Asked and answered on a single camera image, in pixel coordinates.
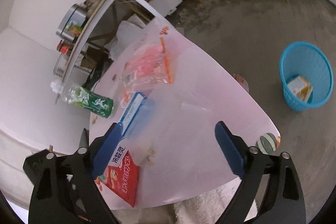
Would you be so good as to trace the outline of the red snack packet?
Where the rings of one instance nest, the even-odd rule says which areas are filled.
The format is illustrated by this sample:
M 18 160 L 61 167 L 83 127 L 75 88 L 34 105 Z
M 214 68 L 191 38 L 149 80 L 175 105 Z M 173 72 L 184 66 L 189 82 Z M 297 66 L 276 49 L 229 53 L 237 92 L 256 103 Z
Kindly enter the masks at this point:
M 108 165 L 101 176 L 94 182 L 99 190 L 103 185 L 124 200 L 131 207 L 135 206 L 139 176 L 139 166 L 135 165 L 129 152 L 125 154 L 118 167 Z

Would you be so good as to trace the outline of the blue toothpaste box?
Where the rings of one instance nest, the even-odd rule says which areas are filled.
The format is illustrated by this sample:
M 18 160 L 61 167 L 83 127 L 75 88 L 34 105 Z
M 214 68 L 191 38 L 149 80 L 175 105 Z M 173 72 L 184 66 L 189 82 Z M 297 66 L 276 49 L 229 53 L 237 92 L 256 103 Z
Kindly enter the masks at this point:
M 142 93 L 136 92 L 127 103 L 127 106 L 117 123 L 117 125 L 121 128 L 121 135 L 108 163 L 109 166 L 119 167 L 121 165 L 121 162 L 128 151 L 127 147 L 129 146 L 127 141 L 124 141 L 124 139 L 129 137 L 131 125 L 135 123 L 135 118 L 146 99 L 147 98 Z

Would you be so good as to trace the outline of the green label plastic bottle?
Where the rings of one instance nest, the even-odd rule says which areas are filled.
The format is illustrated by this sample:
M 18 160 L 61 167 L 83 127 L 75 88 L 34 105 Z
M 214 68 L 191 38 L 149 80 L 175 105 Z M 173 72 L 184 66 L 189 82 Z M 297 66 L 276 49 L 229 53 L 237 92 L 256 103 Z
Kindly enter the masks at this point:
M 114 102 L 111 98 L 96 94 L 77 83 L 64 84 L 60 79 L 56 79 L 52 81 L 50 87 L 69 105 L 80 106 L 103 118 L 109 118 L 112 114 Z

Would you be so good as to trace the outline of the white orange medicine box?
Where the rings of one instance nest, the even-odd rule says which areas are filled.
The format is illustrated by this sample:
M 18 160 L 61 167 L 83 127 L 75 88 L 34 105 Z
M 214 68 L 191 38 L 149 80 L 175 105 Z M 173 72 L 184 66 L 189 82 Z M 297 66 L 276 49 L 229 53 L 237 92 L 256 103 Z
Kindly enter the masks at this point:
M 287 86 L 295 97 L 305 103 L 308 102 L 313 92 L 313 86 L 311 85 L 311 83 L 302 76 L 296 76 L 289 81 Z

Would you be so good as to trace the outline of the clear plastic food container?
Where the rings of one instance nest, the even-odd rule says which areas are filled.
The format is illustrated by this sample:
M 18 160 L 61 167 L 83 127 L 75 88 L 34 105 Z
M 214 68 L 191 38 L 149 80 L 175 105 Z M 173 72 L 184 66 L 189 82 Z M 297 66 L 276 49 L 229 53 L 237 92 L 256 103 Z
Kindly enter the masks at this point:
M 129 152 L 137 165 L 176 159 L 201 132 L 213 133 L 215 104 L 195 93 L 178 94 L 171 88 L 154 89 L 131 125 Z

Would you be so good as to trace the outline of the pink zip plastic bag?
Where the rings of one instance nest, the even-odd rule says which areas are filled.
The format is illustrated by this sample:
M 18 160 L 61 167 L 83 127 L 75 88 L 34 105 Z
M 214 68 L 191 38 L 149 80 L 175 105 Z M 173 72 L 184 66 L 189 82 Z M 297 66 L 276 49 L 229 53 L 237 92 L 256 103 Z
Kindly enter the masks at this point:
M 129 103 L 136 92 L 147 94 L 156 84 L 172 84 L 173 75 L 165 39 L 160 37 L 154 44 L 145 44 L 136 50 L 125 63 L 120 79 L 122 92 L 119 101 L 122 106 Z

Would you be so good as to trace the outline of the purple slipper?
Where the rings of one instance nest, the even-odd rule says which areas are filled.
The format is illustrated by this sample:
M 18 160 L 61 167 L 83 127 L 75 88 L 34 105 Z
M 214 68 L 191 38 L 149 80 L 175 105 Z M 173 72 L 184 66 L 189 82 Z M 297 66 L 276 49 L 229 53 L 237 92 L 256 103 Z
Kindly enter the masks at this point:
M 249 85 L 247 81 L 239 74 L 233 74 L 232 77 L 249 93 Z

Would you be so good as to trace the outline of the blue plastic waste basket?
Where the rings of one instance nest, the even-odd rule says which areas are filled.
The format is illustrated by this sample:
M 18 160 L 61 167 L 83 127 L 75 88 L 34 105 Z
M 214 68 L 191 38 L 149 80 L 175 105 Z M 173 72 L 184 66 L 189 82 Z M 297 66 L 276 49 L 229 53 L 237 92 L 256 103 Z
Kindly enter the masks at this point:
M 334 87 L 332 66 L 326 55 L 314 44 L 293 42 L 280 57 L 279 73 L 286 104 L 294 111 L 323 106 L 331 97 Z M 288 85 L 296 77 L 303 77 L 312 86 L 312 93 L 304 102 L 297 98 Z

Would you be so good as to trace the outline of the red lid jar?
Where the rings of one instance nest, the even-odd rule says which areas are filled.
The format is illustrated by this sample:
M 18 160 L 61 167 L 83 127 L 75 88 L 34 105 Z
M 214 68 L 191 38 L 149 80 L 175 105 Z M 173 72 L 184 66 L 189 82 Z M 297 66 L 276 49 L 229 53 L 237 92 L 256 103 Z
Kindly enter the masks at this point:
M 72 42 L 69 42 L 68 40 L 61 40 L 58 43 L 56 50 L 66 56 L 70 56 L 73 48 L 74 44 Z

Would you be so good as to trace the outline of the silver rice cooker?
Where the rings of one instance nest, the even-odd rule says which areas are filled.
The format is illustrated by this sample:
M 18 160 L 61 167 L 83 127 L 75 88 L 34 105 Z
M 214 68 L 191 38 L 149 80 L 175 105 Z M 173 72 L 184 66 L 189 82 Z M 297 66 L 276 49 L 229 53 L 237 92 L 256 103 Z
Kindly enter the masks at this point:
M 59 24 L 56 34 L 62 39 L 74 42 L 81 34 L 86 22 L 86 11 L 81 6 L 74 4 Z

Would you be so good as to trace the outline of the white sack under shelf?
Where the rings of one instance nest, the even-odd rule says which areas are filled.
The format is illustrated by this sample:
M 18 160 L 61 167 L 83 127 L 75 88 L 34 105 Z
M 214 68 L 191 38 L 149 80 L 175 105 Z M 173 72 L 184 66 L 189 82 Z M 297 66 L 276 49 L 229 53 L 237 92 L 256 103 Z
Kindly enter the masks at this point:
M 123 20 L 118 26 L 114 38 L 106 45 L 108 57 L 115 61 L 126 48 L 142 34 L 146 27 L 144 23 L 136 23 Z

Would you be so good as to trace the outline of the white shelf table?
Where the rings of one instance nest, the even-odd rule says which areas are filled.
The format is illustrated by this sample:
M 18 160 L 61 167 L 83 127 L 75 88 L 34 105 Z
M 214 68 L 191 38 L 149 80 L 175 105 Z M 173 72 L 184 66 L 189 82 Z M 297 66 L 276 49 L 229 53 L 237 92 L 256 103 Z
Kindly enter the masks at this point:
M 74 68 L 88 72 L 87 67 L 78 63 L 80 57 L 91 60 L 87 47 L 91 46 L 100 52 L 106 52 L 105 45 L 115 36 L 122 20 L 135 14 L 144 21 L 151 21 L 150 15 L 162 19 L 163 16 L 145 0 L 87 0 L 90 7 L 81 5 L 86 11 L 87 22 L 79 35 L 72 42 L 73 50 L 70 56 L 60 53 L 54 67 L 54 74 L 60 77 L 62 83 L 67 83 Z

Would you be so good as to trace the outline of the white foam box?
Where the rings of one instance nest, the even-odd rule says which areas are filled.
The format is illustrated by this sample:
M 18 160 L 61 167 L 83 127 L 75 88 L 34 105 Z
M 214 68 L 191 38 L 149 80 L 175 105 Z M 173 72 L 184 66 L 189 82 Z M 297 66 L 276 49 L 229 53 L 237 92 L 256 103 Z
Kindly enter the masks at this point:
M 158 11 L 163 17 L 171 15 L 183 0 L 151 0 L 149 4 Z

